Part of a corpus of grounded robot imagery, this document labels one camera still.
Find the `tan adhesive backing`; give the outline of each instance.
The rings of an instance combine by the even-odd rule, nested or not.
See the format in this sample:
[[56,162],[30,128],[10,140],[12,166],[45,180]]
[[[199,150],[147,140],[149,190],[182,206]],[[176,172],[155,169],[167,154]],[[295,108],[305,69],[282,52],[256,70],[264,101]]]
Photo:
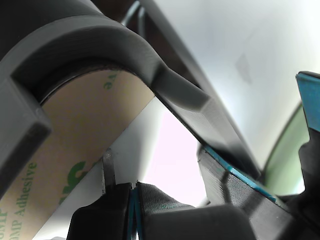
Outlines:
[[0,201],[0,240],[31,240],[154,94],[136,76],[102,70],[43,106],[53,133]]

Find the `teal plastic edge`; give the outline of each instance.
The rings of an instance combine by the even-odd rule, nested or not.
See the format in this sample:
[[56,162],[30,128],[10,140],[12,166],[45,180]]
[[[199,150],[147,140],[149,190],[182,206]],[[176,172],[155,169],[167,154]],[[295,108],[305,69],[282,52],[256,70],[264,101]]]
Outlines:
[[277,198],[270,193],[268,193],[265,189],[263,189],[261,186],[256,184],[254,181],[249,179],[247,176],[239,172],[237,169],[235,169],[233,166],[231,166],[229,163],[227,163],[219,154],[217,154],[210,146],[205,146],[204,150],[211,155],[222,167],[224,167],[227,171],[229,171],[231,174],[239,178],[241,181],[249,185],[251,188],[256,190],[257,192],[264,195],[266,198],[268,198],[270,201],[275,203],[277,201]]
[[139,194],[138,188],[135,187],[132,190],[133,198],[134,198],[134,210],[135,210],[135,219],[136,219],[136,230],[139,235],[139,240],[143,240],[142,234],[142,223],[141,223],[141,212],[140,212],[140,201],[139,201]]
[[309,128],[320,132],[320,79],[302,72],[296,75],[306,122]]
[[126,237],[127,240],[131,240],[131,233],[133,231],[134,208],[135,208],[135,199],[134,199],[134,196],[133,196],[133,190],[130,190],[128,226],[127,226],[127,237]]

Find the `green panel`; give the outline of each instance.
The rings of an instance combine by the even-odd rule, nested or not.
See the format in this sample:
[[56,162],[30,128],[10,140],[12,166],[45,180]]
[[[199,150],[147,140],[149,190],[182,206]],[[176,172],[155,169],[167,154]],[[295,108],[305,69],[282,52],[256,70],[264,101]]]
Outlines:
[[299,149],[309,141],[303,107],[300,106],[281,135],[265,170],[265,186],[276,195],[303,192]]

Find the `white surface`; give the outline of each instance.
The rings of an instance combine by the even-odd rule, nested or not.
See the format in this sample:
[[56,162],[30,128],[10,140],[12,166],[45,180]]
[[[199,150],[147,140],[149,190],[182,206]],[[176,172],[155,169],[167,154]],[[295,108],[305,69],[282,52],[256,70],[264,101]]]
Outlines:
[[[117,184],[156,185],[184,204],[206,199],[195,137],[155,97],[110,146]],[[33,240],[66,238],[72,214],[101,196],[101,164],[76,186]]]
[[155,97],[111,145],[118,184],[156,185],[193,206],[206,198],[197,150],[199,142]]
[[262,168],[300,102],[295,75],[320,70],[320,2],[140,1]]

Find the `gray rubber piece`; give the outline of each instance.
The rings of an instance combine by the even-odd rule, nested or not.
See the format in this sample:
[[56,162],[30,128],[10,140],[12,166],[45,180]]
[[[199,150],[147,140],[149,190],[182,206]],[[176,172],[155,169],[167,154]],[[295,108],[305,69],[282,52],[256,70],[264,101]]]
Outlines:
[[0,60],[33,31],[59,19],[103,14],[90,0],[1,0]]
[[51,124],[36,99],[12,79],[0,79],[0,197],[40,144]]
[[144,240],[256,240],[248,217],[231,205],[153,213],[143,228]]
[[142,221],[153,213],[168,211],[172,209],[193,209],[193,206],[178,202],[173,197],[161,191],[154,185],[138,182],[137,183],[140,211]]

